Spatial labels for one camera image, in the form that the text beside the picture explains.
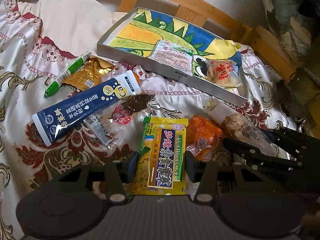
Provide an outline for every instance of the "colorful drawing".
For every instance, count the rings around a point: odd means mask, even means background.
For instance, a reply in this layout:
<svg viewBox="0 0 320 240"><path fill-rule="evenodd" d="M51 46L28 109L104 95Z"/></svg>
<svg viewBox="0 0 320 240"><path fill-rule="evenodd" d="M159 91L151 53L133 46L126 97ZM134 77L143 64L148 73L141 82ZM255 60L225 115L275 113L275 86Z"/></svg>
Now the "colorful drawing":
<svg viewBox="0 0 320 240"><path fill-rule="evenodd" d="M221 40L195 25L142 8L138 9L134 19L117 34L109 46L147 57L159 40L191 49L194 52L194 73L204 79L207 79L207 59L231 58L237 52L233 41ZM233 60L241 65L241 56L237 59Z"/></svg>

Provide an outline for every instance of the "wrapped pastry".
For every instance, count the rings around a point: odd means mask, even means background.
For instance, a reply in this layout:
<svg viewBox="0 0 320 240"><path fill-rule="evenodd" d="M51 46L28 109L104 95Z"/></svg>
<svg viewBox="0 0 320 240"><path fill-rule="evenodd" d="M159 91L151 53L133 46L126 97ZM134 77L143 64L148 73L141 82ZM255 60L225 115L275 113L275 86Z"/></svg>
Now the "wrapped pastry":
<svg viewBox="0 0 320 240"><path fill-rule="evenodd" d="M236 62L233 60L207 60L207 76L210 82L223 88L243 86L240 77L235 72Z"/></svg>
<svg viewBox="0 0 320 240"><path fill-rule="evenodd" d="M212 99L206 112L226 135L259 148L265 155L276 156L269 138L247 118L224 103Z"/></svg>

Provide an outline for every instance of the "bedding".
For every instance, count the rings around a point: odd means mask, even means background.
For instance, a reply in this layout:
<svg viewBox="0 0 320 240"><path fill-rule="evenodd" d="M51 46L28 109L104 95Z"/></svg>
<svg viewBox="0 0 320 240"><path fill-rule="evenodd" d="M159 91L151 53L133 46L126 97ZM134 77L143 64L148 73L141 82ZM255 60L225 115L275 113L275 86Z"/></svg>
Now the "bedding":
<svg viewBox="0 0 320 240"><path fill-rule="evenodd" d="M0 0L1 240L23 236L15 208L31 190L79 163L103 164L124 159L139 149L143 113L132 117L130 126L121 130L118 147L111 152L105 152L102 143L84 124L47 147L31 119L34 113L78 93L73 87L64 86L49 99L43 98L50 78L71 59L86 50L96 55L97 40L119 15L112 15L94 0L40 0L35 5ZM239 51L249 99L241 107L226 104L259 128L296 129L277 100L275 83L280 76L264 65L250 47L239 45ZM117 64L113 74L129 68L132 66L126 63ZM141 82L141 89L155 95L148 105L151 115L169 118L204 115L202 104L206 95L199 90L154 73ZM288 158L281 150L277 156ZM230 153L219 145L205 159L229 162ZM197 186L186 177L187 194L194 195ZM100 197L104 197L103 188L103 183L94 183L94 191Z"/></svg>

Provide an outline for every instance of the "qr code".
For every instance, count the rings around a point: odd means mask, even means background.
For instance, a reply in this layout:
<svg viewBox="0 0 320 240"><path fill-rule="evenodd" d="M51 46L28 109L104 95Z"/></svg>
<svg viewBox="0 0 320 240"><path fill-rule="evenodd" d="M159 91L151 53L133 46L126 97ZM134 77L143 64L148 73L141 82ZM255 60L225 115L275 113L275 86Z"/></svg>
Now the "qr code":
<svg viewBox="0 0 320 240"><path fill-rule="evenodd" d="M200 151L204 150L209 146L209 142L206 138L201 137L199 140L196 141L196 145Z"/></svg>
<svg viewBox="0 0 320 240"><path fill-rule="evenodd" d="M87 81L84 83L87 87L91 88L94 86L94 82L92 82L91 80L87 79Z"/></svg>

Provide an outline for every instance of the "candy wrapper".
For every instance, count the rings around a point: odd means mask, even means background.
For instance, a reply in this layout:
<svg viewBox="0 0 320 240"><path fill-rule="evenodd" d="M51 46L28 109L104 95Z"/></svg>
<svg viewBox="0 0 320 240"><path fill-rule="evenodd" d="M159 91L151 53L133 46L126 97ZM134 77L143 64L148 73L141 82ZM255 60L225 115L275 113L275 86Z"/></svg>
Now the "candy wrapper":
<svg viewBox="0 0 320 240"><path fill-rule="evenodd" d="M137 171L132 185L135 195L183 195L184 152L188 119L145 117Z"/></svg>
<svg viewBox="0 0 320 240"><path fill-rule="evenodd" d="M276 156L269 138L247 118L224 103L212 99L206 112L222 127L226 135L259 148L265 155Z"/></svg>
<svg viewBox="0 0 320 240"><path fill-rule="evenodd" d="M140 81L145 80L149 77L146 71L140 65L135 66L132 71L133 73L136 73L138 75Z"/></svg>
<svg viewBox="0 0 320 240"><path fill-rule="evenodd" d="M84 68L68 76L62 83L72 85L81 91L85 91L88 88L101 84L101 77L115 68L114 65L102 58L91 56L89 61L84 65Z"/></svg>
<svg viewBox="0 0 320 240"><path fill-rule="evenodd" d="M236 74L236 62L233 60L207 60L208 80L223 88L231 89L243 86Z"/></svg>
<svg viewBox="0 0 320 240"><path fill-rule="evenodd" d="M202 160L219 144L222 130L209 120L194 115L187 127L186 150L197 160Z"/></svg>

